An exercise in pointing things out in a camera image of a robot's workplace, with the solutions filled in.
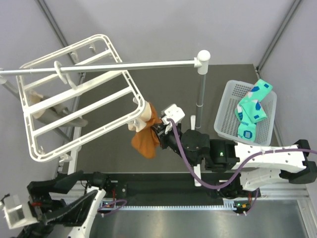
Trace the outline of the white perforated plastic basket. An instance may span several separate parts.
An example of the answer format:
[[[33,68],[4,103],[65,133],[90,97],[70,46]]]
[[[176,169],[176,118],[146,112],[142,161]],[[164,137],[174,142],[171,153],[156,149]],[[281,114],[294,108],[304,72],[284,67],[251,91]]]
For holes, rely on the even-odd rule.
[[[273,132],[277,95],[262,79],[254,85],[227,82],[214,129],[218,136],[241,143],[269,146]]]

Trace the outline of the teal sock upper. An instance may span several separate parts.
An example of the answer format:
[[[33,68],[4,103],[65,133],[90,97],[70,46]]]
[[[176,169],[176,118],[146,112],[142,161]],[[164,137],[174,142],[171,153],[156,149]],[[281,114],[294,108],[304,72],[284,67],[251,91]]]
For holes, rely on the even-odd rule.
[[[254,115],[254,123],[258,123],[267,118],[267,115],[261,105],[262,100],[271,92],[273,86],[262,79],[259,79],[252,89],[245,95],[239,104],[246,102],[256,103],[256,113]]]

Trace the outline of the beige sock left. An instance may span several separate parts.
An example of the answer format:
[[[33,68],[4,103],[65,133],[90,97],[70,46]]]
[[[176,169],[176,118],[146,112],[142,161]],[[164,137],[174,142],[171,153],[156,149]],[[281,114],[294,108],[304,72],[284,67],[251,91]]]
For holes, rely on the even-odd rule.
[[[42,94],[39,94],[35,91],[31,91],[29,93],[29,101],[31,102],[32,105],[37,104],[37,103],[44,101],[44,100],[45,100],[44,95],[42,95]],[[35,114],[33,114],[33,117],[35,119],[39,119],[44,113],[45,113],[45,109],[43,109],[39,112],[36,112]]]

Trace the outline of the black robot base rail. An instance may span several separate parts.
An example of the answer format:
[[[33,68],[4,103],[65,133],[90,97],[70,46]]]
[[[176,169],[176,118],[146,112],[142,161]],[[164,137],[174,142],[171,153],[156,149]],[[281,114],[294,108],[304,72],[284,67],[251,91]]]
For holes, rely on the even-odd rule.
[[[180,202],[189,200],[247,200],[249,195],[260,197],[258,191],[243,191],[236,178],[220,192],[203,186],[196,187],[188,172],[182,173],[108,173],[111,180],[106,198],[132,200],[133,203]]]

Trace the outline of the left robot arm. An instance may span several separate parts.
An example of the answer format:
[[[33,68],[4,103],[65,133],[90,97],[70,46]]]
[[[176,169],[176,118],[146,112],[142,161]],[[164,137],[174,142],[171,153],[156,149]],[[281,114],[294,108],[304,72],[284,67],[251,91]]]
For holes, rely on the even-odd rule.
[[[50,193],[68,194],[78,181],[86,180],[84,194],[67,204],[64,199],[54,200]],[[20,238],[46,238],[56,225],[71,227],[68,237],[87,238],[98,212],[101,200],[111,194],[112,184],[108,175],[101,172],[84,174],[74,172],[52,180],[32,181],[28,184],[27,208],[35,223],[26,225]]]

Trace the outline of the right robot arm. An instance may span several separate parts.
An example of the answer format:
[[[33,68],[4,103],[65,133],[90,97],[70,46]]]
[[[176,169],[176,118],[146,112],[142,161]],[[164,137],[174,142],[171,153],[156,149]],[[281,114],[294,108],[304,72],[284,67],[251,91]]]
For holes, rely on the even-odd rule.
[[[151,126],[162,149],[170,148],[184,161],[194,180],[208,189],[235,198],[258,188],[287,181],[290,184],[309,184],[317,179],[317,164],[308,160],[315,151],[307,140],[288,147],[262,147],[232,140],[210,139],[196,130],[181,132],[181,125]],[[197,168],[223,174],[234,171],[225,182],[210,184],[201,178]]]

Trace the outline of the beige sock right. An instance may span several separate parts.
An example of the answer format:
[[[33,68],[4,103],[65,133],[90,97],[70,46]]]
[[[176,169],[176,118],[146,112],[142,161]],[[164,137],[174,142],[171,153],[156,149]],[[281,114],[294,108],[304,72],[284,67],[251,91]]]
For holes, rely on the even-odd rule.
[[[128,129],[130,131],[140,132],[141,130],[145,129],[147,126],[147,122],[152,117],[152,109],[150,103],[145,101],[145,109],[143,113],[137,117],[135,120],[128,123]]]

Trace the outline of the dark grey table mat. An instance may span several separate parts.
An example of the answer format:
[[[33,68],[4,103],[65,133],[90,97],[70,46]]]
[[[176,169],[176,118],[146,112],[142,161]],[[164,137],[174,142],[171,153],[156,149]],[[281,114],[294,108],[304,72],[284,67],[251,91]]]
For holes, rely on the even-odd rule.
[[[268,147],[277,103],[277,94],[272,89],[272,85],[262,79],[255,85],[237,80],[228,81],[214,122],[218,136],[236,141],[239,146],[248,144],[250,148]],[[172,137],[174,136],[173,123],[175,126],[180,125],[184,117],[183,110],[175,104],[162,111],[162,124],[156,132],[157,137],[162,138],[161,146],[170,131]],[[70,152],[72,160],[68,166],[69,174],[76,171],[80,149],[81,145],[75,146]]]

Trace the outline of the white square clip hanger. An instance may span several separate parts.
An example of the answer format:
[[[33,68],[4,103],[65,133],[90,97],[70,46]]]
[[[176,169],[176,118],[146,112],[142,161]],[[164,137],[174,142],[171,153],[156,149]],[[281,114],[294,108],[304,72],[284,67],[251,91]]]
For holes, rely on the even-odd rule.
[[[20,69],[53,68],[54,62],[56,61],[59,62],[61,66],[74,66],[76,64],[116,64],[122,62],[122,59],[108,36],[104,34],[96,34],[28,62],[22,65]],[[69,73],[68,76],[72,82],[78,86],[89,82],[102,74],[102,71],[82,73],[72,72]],[[16,80],[20,101],[24,99],[29,106],[32,106],[31,102],[29,101],[29,93],[31,91],[35,91],[44,95],[44,99],[46,100],[71,88],[70,85],[62,82],[61,79],[53,73],[27,74],[20,77],[16,76]],[[65,106],[70,112],[74,113],[119,90],[124,89],[127,86],[128,84],[125,80],[125,77],[123,75],[119,75],[118,77],[82,94],[81,96],[71,98],[67,101],[57,104],[57,106]],[[80,118],[88,121],[88,124],[85,127],[59,126],[56,129],[40,135],[37,138],[38,152],[41,154],[52,152],[53,150],[66,145],[72,140],[88,134],[95,129],[100,128],[101,126],[134,111],[136,108],[137,103],[135,101],[134,95],[132,93],[127,94],[126,96],[123,96],[90,113],[82,115]],[[46,124],[33,118],[34,129],[39,129],[45,125]],[[70,152],[71,151],[57,158],[67,160],[69,159]]]

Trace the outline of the grey sock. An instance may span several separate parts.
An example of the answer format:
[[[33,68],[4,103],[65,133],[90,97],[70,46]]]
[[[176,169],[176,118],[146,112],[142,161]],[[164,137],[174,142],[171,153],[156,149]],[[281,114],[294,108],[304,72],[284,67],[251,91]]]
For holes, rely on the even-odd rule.
[[[65,106],[53,106],[45,110],[41,110],[33,114],[33,118],[44,124],[50,124],[54,121],[62,119],[63,117],[71,114],[67,107]],[[74,126],[74,127],[85,127],[88,124],[88,121],[82,118],[75,118],[65,124],[62,124],[61,127]]]

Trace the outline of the silver white drying rack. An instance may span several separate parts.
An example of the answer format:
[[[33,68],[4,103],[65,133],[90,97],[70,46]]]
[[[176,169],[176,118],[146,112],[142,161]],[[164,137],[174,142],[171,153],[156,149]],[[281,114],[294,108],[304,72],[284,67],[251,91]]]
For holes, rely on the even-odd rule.
[[[41,74],[41,73],[53,73],[58,76],[62,82],[70,85],[70,89],[60,93],[56,96],[53,96],[49,99],[46,99],[42,102],[36,103],[32,106],[29,106],[27,102],[22,99],[21,103],[23,106],[24,120],[26,126],[26,132],[28,136],[28,143],[30,149],[30,155],[33,160],[38,162],[48,162],[52,159],[60,157],[64,154],[67,154],[69,151],[73,151],[77,148],[80,148],[82,145],[95,140],[96,138],[105,135],[125,124],[129,124],[136,128],[136,131],[143,129],[143,126],[146,124],[145,121],[141,120],[140,117],[144,114],[146,109],[146,102],[134,83],[133,79],[129,76],[129,70],[136,69],[148,69],[148,68],[164,68],[164,67],[173,67],[173,66],[193,66],[197,69],[198,74],[206,76],[209,67],[210,53],[206,50],[202,50],[198,53],[197,57],[193,60],[181,60],[181,61],[161,61],[161,62],[134,62],[134,63],[116,63],[116,64],[105,64],[105,65],[85,65],[85,64],[76,64],[74,66],[61,66],[59,62],[54,62],[53,68],[38,68],[38,69],[19,69],[19,70],[2,70],[0,74],[2,76],[23,76],[27,74]],[[69,73],[72,72],[97,72],[102,71],[103,74],[92,79],[89,82],[83,83],[81,85],[75,85],[72,80],[69,78]],[[68,116],[65,116],[61,119],[57,119],[54,122],[39,128],[33,128],[33,115],[35,113],[49,109],[57,104],[60,104],[64,101],[67,101],[71,98],[81,96],[82,94],[118,77],[123,75],[128,84],[122,90],[119,90],[93,104],[90,104],[74,113],[71,113]],[[137,103],[137,108],[118,118],[114,121],[109,122],[106,125],[101,126],[94,131],[78,137],[77,139],[72,140],[64,146],[61,146],[52,152],[41,154],[37,149],[37,138],[47,133],[57,127],[64,125],[74,119],[80,118],[82,115],[90,113],[104,105],[107,105],[127,94],[132,93],[134,95],[135,101]]]

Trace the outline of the beige sock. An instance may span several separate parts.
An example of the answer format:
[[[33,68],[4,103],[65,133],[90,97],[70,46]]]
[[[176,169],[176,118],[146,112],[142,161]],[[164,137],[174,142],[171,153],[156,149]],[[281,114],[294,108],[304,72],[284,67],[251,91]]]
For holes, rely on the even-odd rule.
[[[44,101],[44,100],[45,100],[44,95],[42,95],[42,94],[39,94],[35,91],[31,91],[29,93],[29,101],[31,102],[32,105],[37,104],[37,103]],[[33,117],[35,119],[39,119],[44,113],[45,113],[45,109],[43,109],[39,112],[36,112],[35,114],[33,114]]]
[[[137,117],[135,120],[128,123],[128,129],[130,131],[140,132],[141,130],[145,129],[147,126],[147,122],[152,117],[152,109],[150,103],[145,101],[145,109],[143,113]]]

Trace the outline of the orange brown sock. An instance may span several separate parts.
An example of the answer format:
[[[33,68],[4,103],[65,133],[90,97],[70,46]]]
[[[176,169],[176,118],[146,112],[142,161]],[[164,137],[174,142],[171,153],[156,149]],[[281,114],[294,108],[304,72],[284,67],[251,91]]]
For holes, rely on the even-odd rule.
[[[159,118],[152,103],[149,103],[152,109],[152,117],[147,122],[145,129],[141,130],[140,132],[135,132],[135,135],[131,140],[131,145],[145,158],[153,159],[156,156],[156,148],[160,144],[155,133],[151,130],[151,126],[154,124],[160,124],[162,121]]]

